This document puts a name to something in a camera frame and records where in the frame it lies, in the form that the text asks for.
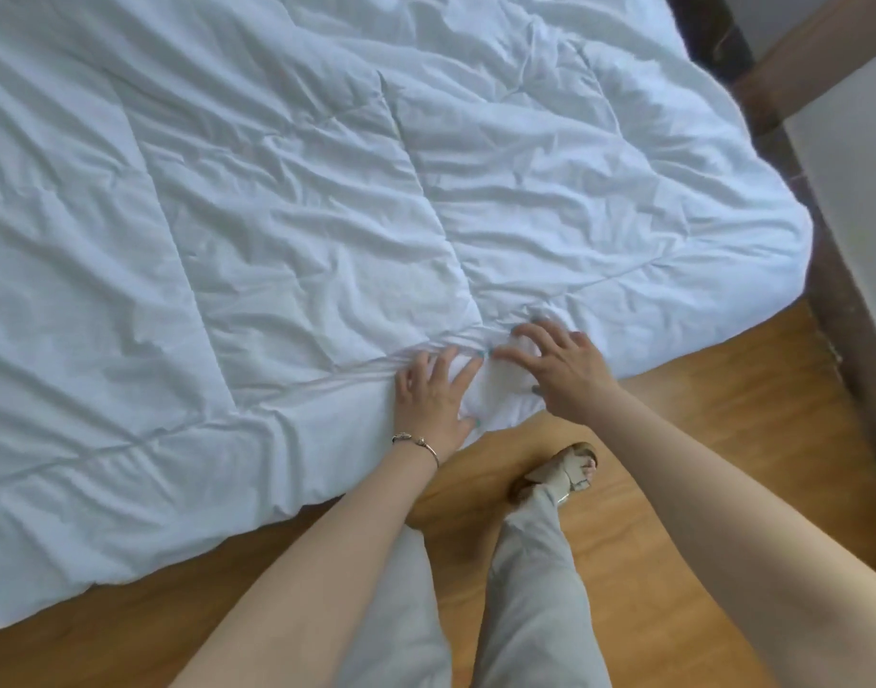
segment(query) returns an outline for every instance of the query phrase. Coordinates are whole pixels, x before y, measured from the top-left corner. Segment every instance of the pant leg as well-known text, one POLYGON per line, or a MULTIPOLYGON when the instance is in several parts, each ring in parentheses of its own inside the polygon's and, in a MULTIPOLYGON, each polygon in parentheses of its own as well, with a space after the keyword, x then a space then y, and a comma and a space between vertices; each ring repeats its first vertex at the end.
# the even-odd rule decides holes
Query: pant leg
POLYGON ((424 540, 403 527, 335 685, 450 688, 452 670, 424 540))
POLYGON ((474 688, 610 688, 584 583, 538 486, 502 524, 489 569, 474 688))

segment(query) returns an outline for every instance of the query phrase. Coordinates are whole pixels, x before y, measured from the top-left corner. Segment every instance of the silver bangle bracelet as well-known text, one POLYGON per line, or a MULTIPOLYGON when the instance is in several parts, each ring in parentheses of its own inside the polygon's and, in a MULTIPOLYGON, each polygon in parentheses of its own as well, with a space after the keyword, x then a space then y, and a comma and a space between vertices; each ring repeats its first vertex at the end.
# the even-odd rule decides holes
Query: silver bangle bracelet
POLYGON ((397 442, 412 442, 417 447, 427 449, 429 453, 432 454, 432 459, 435 460, 435 466, 437 466, 438 468, 441 467, 441 459, 438 458, 438 452, 434 451, 424 438, 419 437, 418 439, 416 439, 415 437, 410 435, 409 432, 400 432, 399 434, 394 435, 393 439, 391 439, 390 441, 394 444, 396 444, 397 442))

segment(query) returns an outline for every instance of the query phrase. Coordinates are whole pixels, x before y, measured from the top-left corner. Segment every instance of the sandal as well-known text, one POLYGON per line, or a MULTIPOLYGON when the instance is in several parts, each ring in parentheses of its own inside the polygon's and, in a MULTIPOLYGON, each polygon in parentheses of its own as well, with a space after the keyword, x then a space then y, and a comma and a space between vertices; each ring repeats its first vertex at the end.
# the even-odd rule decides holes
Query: sandal
POLYGON ((579 493, 591 486, 596 467, 597 456, 590 444, 572 444, 516 483, 512 499, 522 502, 533 486, 547 485, 552 490, 556 506, 562 506, 572 493, 579 493), (591 473, 585 474, 585 469, 590 469, 591 473))

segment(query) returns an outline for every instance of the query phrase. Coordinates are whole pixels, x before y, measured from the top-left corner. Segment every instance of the hardwood floor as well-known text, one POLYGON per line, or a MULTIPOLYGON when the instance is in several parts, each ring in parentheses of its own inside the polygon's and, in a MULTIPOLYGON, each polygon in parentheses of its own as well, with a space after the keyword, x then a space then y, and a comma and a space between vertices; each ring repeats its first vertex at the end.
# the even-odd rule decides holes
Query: hardwood floor
MULTIPOLYGON (((876 464, 805 303, 626 383, 876 569, 876 464)), ((471 677, 508 486, 589 437, 550 416, 489 435, 439 474, 410 516, 432 557, 455 686, 471 677)), ((90 590, 0 631, 0 686, 165 686, 320 511, 233 538, 134 584, 90 590)), ((592 490, 562 509, 562 528, 616 688, 773 684, 606 452, 592 490)))

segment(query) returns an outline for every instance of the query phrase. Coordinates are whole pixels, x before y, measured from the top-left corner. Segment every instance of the hand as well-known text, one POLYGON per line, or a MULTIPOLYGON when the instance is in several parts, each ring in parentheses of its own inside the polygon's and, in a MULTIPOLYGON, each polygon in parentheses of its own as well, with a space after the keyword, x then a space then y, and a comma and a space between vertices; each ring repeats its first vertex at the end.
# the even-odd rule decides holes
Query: hand
POLYGON ((584 425, 599 394, 621 390, 600 350, 586 334, 569 333, 549 320, 523 323, 511 334, 530 338, 540 348, 541 356, 504 346, 497 348, 492 357, 514 362, 533 374, 540 385, 534 391, 543 397, 546 409, 554 416, 584 425))
POLYGON ((457 351, 454 346, 445 348, 435 360, 431 377, 427 352, 420 352, 411 366, 397 372, 394 428, 398 433, 425 439, 442 463, 454 455, 476 427, 472 417, 461 420, 458 416, 460 402, 483 366, 483 359, 471 359, 454 381, 449 381, 448 370, 457 351))

